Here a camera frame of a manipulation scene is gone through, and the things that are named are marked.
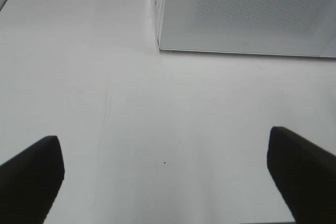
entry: white table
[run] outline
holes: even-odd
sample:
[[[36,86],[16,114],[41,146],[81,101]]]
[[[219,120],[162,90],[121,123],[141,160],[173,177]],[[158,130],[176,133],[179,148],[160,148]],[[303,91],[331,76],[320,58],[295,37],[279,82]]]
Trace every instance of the white table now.
[[[153,13],[153,0],[9,0],[0,163],[59,136],[46,224],[291,221],[269,130],[336,153],[336,62],[159,52]]]

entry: perforated panel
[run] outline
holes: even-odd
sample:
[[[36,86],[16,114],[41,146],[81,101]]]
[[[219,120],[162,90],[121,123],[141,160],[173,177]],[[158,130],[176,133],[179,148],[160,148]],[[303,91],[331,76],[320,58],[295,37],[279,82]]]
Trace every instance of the perforated panel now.
[[[335,35],[335,17],[336,0],[166,0],[161,45],[317,56]]]

